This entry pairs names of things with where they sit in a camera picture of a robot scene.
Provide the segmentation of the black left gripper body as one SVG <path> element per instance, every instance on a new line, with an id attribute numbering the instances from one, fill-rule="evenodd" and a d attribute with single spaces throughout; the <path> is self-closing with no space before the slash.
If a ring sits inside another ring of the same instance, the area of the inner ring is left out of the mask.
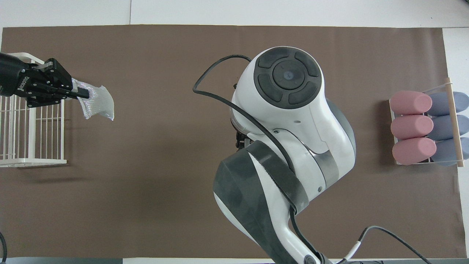
<path id="1" fill-rule="evenodd" d="M 28 92 L 18 90 L 18 87 L 22 84 L 24 79 L 22 70 L 30 70 L 35 66 L 37 66 L 36 63 L 25 63 L 13 55 L 2 52 L 0 54 L 1 96 L 10 97 L 12 95 L 18 95 L 23 98 L 33 97 L 33 95 L 29 95 Z"/>

